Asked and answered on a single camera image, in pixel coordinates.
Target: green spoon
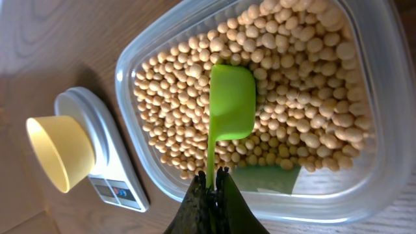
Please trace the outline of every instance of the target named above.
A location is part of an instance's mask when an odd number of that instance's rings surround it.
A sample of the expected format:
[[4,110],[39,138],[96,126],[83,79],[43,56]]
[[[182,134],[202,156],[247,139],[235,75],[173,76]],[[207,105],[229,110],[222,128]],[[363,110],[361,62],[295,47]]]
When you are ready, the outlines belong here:
[[255,120],[255,82],[243,67],[216,64],[211,70],[207,188],[214,181],[214,148],[217,140],[247,137]]

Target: plastic container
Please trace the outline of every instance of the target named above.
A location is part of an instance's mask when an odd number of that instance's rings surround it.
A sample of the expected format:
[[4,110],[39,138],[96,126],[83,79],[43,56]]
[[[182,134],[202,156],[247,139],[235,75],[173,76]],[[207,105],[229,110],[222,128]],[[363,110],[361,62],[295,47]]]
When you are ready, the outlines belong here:
[[[389,205],[413,167],[415,95],[413,70],[395,6],[384,0],[333,1],[352,24],[361,67],[374,116],[377,145],[354,160],[350,171],[301,171],[289,196],[267,190],[242,192],[256,217],[303,223],[349,223]],[[153,182],[181,201],[190,180],[160,163],[140,128],[134,77],[140,64],[157,52],[216,28],[257,0],[183,1],[137,36],[123,51],[116,68],[116,93],[137,155]]]

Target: kitchen scale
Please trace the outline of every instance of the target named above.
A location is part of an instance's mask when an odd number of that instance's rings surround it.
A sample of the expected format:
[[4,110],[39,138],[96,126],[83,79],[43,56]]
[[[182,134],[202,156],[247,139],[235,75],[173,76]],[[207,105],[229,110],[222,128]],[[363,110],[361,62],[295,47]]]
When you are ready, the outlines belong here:
[[55,115],[72,117],[90,139],[95,165],[88,178],[99,197],[111,205],[147,211],[148,199],[102,100],[86,88],[70,88],[55,99]]

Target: pile of beans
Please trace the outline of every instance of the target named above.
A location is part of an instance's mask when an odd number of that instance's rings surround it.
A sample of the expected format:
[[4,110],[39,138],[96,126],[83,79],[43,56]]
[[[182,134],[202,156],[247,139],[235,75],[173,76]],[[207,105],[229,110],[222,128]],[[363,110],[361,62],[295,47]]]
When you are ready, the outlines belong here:
[[216,168],[353,167],[372,120],[348,21],[329,1],[264,0],[142,63],[143,130],[183,179],[206,170],[214,64],[246,66],[257,89],[253,133],[217,142]]

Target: brown wooden surface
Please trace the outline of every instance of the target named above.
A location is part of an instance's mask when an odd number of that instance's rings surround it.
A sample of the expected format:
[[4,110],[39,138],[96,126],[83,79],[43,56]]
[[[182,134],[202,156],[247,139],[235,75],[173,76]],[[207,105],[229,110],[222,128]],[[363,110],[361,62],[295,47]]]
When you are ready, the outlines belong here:
[[[5,0],[3,3],[0,129],[6,131],[0,134],[5,135],[2,139],[8,138],[19,146],[22,158],[30,166],[28,173],[33,173],[43,192],[47,214],[60,233],[161,233],[173,219],[179,203],[152,183],[128,137],[114,92],[114,69],[123,48],[178,2]],[[396,4],[415,59],[416,2],[397,0]],[[61,194],[41,171],[26,137],[25,120],[52,115],[56,95],[73,86],[91,89],[112,111],[151,203],[146,213],[104,204],[87,180],[70,193]],[[8,147],[0,151],[0,157],[11,153]],[[415,233],[415,181],[416,170],[394,204],[360,224],[340,227],[264,224],[272,233]]]

